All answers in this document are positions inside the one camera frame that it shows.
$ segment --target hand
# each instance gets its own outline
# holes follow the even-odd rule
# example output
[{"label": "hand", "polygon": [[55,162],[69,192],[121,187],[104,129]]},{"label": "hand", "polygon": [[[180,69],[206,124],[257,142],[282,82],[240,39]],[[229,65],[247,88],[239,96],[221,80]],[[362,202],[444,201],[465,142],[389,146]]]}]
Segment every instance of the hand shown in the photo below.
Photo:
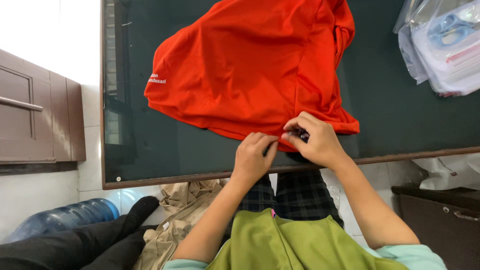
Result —
[{"label": "hand", "polygon": [[[270,168],[278,146],[277,136],[263,133],[250,133],[237,148],[233,179],[242,181],[250,189]],[[272,144],[265,157],[263,152]]]},{"label": "hand", "polygon": [[334,171],[347,160],[351,160],[338,142],[332,125],[302,111],[298,117],[288,121],[283,129],[293,130],[298,128],[303,128],[310,134],[308,143],[288,133],[283,133],[282,139],[298,149],[304,158]]}]

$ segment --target dark green table surface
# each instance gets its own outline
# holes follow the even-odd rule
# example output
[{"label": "dark green table surface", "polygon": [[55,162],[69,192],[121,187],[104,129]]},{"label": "dark green table surface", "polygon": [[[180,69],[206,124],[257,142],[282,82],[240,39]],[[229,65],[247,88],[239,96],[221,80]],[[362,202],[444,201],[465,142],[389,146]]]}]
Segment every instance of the dark green table surface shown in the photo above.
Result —
[{"label": "dark green table surface", "polygon": [[[215,0],[104,0],[105,182],[233,169],[240,141],[178,122],[144,97],[158,45]],[[403,0],[349,0],[353,43],[337,70],[360,134],[339,139],[353,158],[480,146],[480,91],[441,98],[409,76],[392,33]],[[279,152],[273,166],[304,163]]]}]

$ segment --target shirt sleeve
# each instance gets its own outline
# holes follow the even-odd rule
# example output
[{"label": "shirt sleeve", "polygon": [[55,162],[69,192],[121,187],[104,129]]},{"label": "shirt sleeve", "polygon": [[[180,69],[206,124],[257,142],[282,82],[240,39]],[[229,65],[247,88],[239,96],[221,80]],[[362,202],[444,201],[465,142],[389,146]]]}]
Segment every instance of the shirt sleeve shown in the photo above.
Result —
[{"label": "shirt sleeve", "polygon": [[176,270],[204,270],[207,268],[208,263],[196,260],[177,259],[168,261],[163,266],[164,270],[176,269]]},{"label": "shirt sleeve", "polygon": [[426,245],[386,245],[377,249],[376,253],[405,265],[409,270],[447,269],[442,258]]}]

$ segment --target left hand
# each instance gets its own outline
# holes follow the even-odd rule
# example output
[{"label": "left hand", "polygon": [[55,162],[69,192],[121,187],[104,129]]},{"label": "left hand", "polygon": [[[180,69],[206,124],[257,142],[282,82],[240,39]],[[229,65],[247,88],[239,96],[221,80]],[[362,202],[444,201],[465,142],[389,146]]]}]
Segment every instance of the left hand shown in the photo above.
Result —
[{"label": "left hand", "polygon": [[[241,181],[250,189],[262,177],[275,158],[278,137],[263,133],[250,133],[237,148],[231,180]],[[265,157],[263,152],[272,144]]]}]

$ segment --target cabinet handle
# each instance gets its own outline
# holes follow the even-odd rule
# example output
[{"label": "cabinet handle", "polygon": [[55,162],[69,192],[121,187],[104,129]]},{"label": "cabinet handle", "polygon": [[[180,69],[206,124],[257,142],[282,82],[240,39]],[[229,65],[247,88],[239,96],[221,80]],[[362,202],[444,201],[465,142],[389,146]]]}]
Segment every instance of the cabinet handle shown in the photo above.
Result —
[{"label": "cabinet handle", "polygon": [[28,110],[43,111],[43,107],[41,107],[41,106],[33,105],[33,104],[30,104],[30,103],[26,103],[26,102],[21,102],[21,101],[14,100],[14,99],[4,98],[4,97],[0,97],[0,103],[4,103],[4,104],[8,104],[8,105],[14,105],[16,107],[20,107],[20,108],[28,109]]},{"label": "cabinet handle", "polygon": [[466,216],[466,215],[462,215],[462,213],[460,211],[455,211],[453,212],[458,218],[461,218],[461,219],[465,219],[465,220],[468,220],[468,221],[480,221],[479,218],[473,218],[473,217],[470,217],[470,216]]}]

